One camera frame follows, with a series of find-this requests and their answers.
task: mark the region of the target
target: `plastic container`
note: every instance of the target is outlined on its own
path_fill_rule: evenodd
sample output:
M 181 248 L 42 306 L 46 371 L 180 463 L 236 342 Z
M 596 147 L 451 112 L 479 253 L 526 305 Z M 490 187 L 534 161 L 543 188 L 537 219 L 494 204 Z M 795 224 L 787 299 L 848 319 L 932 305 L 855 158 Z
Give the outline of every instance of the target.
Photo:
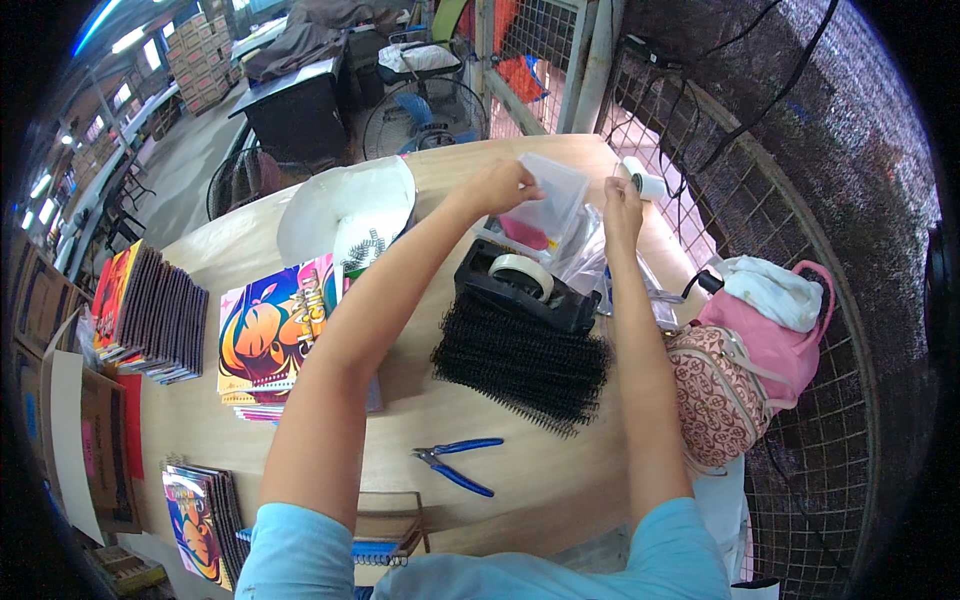
M 519 161 L 537 178 L 546 198 L 491 217 L 474 230 L 478 236 L 530 256 L 547 267 L 573 229 L 590 178 L 540 155 L 524 153 Z

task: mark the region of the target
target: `tape dispenser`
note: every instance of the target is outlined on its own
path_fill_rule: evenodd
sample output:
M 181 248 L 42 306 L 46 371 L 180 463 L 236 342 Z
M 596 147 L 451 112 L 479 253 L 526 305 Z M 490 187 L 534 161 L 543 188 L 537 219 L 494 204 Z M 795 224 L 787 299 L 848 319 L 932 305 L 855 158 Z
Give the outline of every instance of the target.
M 533 317 L 567 333 L 587 333 L 600 293 L 575 292 L 531 258 L 476 239 L 453 276 L 457 294 L 469 291 L 491 306 Z

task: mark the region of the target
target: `sleeve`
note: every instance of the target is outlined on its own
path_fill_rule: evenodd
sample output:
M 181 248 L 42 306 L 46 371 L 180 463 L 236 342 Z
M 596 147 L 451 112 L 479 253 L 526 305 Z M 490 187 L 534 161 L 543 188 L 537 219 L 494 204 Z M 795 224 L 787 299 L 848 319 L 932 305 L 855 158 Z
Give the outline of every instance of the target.
M 625 574 L 640 573 L 664 597 L 730 598 L 720 549 L 693 498 L 667 500 L 637 526 Z
M 256 513 L 236 598 L 353 597 L 353 536 L 329 516 L 291 504 Z

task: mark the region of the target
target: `person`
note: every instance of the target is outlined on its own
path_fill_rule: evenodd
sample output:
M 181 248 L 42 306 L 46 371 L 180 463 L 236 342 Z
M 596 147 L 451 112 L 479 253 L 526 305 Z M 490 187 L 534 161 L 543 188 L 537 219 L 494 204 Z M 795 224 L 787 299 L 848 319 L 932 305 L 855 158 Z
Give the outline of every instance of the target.
M 367 386 L 468 228 L 543 195 L 522 164 L 497 160 L 452 190 L 350 287 L 287 401 L 264 468 L 261 507 L 236 597 L 353 597 L 350 547 Z M 373 598 L 730 597 L 719 550 L 694 508 L 673 372 L 636 263 L 642 202 L 633 185 L 618 178 L 606 180 L 605 195 L 616 355 L 630 365 L 618 370 L 636 531 L 626 570 L 580 574 L 519 553 L 427 555 L 391 569 Z M 388 297 L 390 302 L 382 301 Z

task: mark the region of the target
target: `light blue shirt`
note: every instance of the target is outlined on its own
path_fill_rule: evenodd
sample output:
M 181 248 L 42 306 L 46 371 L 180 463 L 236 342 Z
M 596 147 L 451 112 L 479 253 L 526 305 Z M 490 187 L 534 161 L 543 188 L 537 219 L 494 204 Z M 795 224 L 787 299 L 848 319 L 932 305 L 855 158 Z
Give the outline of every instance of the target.
M 328 516 L 290 504 L 256 514 L 252 547 L 237 598 L 353 597 L 352 537 Z M 577 573 L 528 554 L 484 558 L 420 556 L 380 580 L 386 598 L 730 598 L 716 542 L 692 498 L 659 505 L 637 526 L 627 569 L 611 575 Z

